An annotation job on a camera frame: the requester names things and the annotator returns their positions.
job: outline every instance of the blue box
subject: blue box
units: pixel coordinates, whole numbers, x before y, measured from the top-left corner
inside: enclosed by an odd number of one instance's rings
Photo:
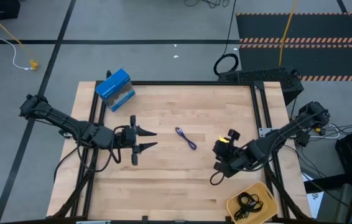
[[[119,69],[98,85],[96,92],[111,108],[112,112],[116,111],[134,95],[131,77],[123,69]]]

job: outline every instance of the yellow cable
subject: yellow cable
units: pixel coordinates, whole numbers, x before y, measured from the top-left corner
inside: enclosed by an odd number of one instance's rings
[[[30,50],[28,50],[27,47],[24,46],[24,45],[20,42],[20,40],[18,40],[16,37],[14,37],[1,23],[0,23],[0,27],[1,27],[7,34],[9,34],[9,36],[11,36],[17,43],[19,43],[19,45],[20,45],[26,52],[28,52],[28,53],[32,56],[32,58],[34,58],[34,54],[33,54]],[[36,69],[37,69],[37,67],[38,67],[38,61],[37,61],[37,60],[30,60],[30,64],[31,64],[33,70],[36,70]]]
[[[287,27],[285,28],[284,35],[282,36],[282,39],[281,39],[280,59],[278,61],[278,66],[280,66],[280,67],[281,67],[281,63],[282,63],[282,50],[284,49],[285,37],[287,35],[289,24],[290,24],[290,21],[292,20],[292,16],[294,15],[297,3],[298,3],[298,0],[294,0],[294,4],[292,5],[292,10],[291,10],[291,12],[289,14]]]

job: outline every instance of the wooden tabletop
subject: wooden tabletop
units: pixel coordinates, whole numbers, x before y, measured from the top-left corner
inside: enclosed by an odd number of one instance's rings
[[[94,86],[94,82],[80,82],[72,111],[74,118],[88,120]],[[288,116],[280,85],[265,83],[265,87],[273,127],[282,127],[288,123]],[[209,183],[215,173],[212,149],[219,135],[226,136],[230,128],[239,131],[237,146],[257,139],[248,86],[139,85],[134,89],[136,95],[120,109],[114,113],[106,110],[105,126],[129,124],[130,115],[135,114],[138,125],[158,133],[138,137],[137,142],[158,145],[139,155],[138,166],[131,164],[131,150],[122,149],[122,163],[112,161],[106,170],[96,174],[89,219],[141,220],[148,215],[149,220],[224,221],[228,216],[227,199],[255,182],[265,182],[260,170],[239,172],[218,186]],[[257,97],[266,126],[259,92]],[[175,133],[175,127],[182,128],[197,144],[196,151]],[[287,145],[294,147],[292,141],[287,141]],[[65,140],[62,157],[74,148],[74,140]],[[107,158],[107,151],[99,152],[98,169]],[[279,161],[286,191],[311,216],[296,153],[283,147]],[[47,215],[53,215],[75,188],[79,165],[78,156],[72,155],[59,168]],[[84,199],[85,192],[81,194],[81,203]]]

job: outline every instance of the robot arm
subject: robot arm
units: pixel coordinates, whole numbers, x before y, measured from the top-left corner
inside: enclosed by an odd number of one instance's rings
[[[321,128],[329,122],[328,110],[319,102],[310,102],[299,110],[299,115],[284,127],[267,133],[263,138],[252,140],[243,147],[234,146],[239,133],[230,129],[229,139],[217,140],[213,148],[216,159],[214,169],[229,178],[239,171],[255,171],[264,166],[273,150],[278,151],[286,139],[294,134],[302,133],[303,129]]]
[[[120,133],[100,124],[78,121],[71,116],[51,107],[44,96],[27,95],[26,101],[20,107],[20,116],[25,119],[44,119],[72,135],[74,140],[87,148],[100,149],[132,148],[132,163],[137,165],[137,155],[156,142],[136,145],[136,135],[155,136],[156,133],[146,131],[136,126],[136,117],[131,116],[130,125],[121,126]]]

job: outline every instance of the black cable bundle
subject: black cable bundle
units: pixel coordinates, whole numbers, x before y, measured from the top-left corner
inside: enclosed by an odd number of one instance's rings
[[[246,192],[238,195],[237,202],[240,209],[234,214],[235,220],[247,218],[251,212],[260,212],[263,207],[263,202],[259,200],[259,196],[256,194],[250,195]]]
[[[208,3],[209,7],[211,9],[214,9],[216,6],[220,6],[220,0],[216,0],[215,2],[211,2],[209,0],[197,0],[196,2],[191,3],[192,1],[189,0],[184,0],[184,5],[186,6],[196,6],[200,1]],[[227,7],[228,4],[230,3],[230,0],[223,0],[222,6]]]

